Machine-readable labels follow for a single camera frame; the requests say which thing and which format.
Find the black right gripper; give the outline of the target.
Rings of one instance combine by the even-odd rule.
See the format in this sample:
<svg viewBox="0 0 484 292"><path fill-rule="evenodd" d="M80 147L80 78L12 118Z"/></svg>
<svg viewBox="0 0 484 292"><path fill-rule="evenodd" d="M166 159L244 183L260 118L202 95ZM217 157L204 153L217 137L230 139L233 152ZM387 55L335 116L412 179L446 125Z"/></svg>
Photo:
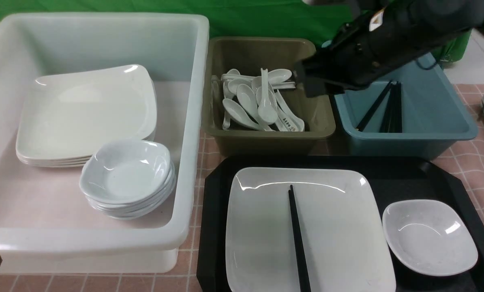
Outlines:
<svg viewBox="0 0 484 292"><path fill-rule="evenodd" d="M327 92L364 90L374 81L424 55L425 20L416 8L381 8L343 24L329 46L295 64L308 97L315 85Z"/></svg>

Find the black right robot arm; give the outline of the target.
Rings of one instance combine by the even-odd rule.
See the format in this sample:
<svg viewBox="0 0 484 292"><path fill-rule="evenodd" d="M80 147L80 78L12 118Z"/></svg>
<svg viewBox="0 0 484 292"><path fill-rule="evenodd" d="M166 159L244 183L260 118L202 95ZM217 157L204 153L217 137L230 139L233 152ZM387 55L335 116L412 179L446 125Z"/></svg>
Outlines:
<svg viewBox="0 0 484 292"><path fill-rule="evenodd" d="M329 46L295 64L295 79L325 84L331 94L374 81L462 33L484 36L484 0L356 0L359 16L342 24Z"/></svg>

